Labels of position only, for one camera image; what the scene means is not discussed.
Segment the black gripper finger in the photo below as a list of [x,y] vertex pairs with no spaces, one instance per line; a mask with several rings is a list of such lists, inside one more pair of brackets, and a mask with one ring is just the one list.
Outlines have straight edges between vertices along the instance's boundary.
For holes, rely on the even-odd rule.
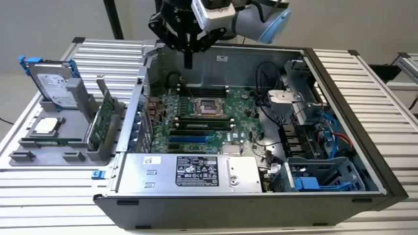
[[194,33],[190,35],[189,41],[189,68],[193,68],[193,54],[198,52],[205,52],[215,42],[223,37],[226,34],[226,28],[214,29],[206,34],[201,39],[198,39],[198,34]]
[[186,34],[179,32],[176,35],[166,26],[166,21],[162,14],[154,14],[148,21],[148,27],[160,41],[171,49],[176,49],[183,53],[183,65],[189,68],[189,46],[186,41]]

